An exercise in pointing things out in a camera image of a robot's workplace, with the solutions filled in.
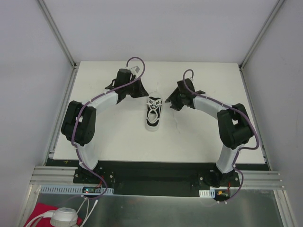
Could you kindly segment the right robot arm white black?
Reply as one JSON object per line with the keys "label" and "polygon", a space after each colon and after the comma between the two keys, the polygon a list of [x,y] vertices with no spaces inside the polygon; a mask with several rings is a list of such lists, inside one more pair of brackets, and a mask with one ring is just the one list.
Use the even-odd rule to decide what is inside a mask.
{"label": "right robot arm white black", "polygon": [[226,105],[195,91],[190,79],[177,82],[177,88],[165,100],[170,108],[180,111],[183,106],[202,111],[218,122],[219,136],[223,147],[214,168],[203,176],[206,185],[215,188],[225,186],[235,172],[235,162],[239,151],[254,135],[250,120],[243,104]]}

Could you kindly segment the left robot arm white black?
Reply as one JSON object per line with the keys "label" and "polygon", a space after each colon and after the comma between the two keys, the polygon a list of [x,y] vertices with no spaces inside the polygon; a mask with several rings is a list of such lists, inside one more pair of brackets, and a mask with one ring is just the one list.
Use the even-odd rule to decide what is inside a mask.
{"label": "left robot arm white black", "polygon": [[96,117],[120,103],[127,95],[131,98],[149,95],[137,76],[139,70],[138,66],[119,69],[116,78],[105,87],[104,93],[84,103],[71,101],[68,105],[61,133],[75,147],[79,164],[86,169],[83,177],[90,184],[95,184],[100,179],[100,172],[95,169],[98,164],[94,151]]}

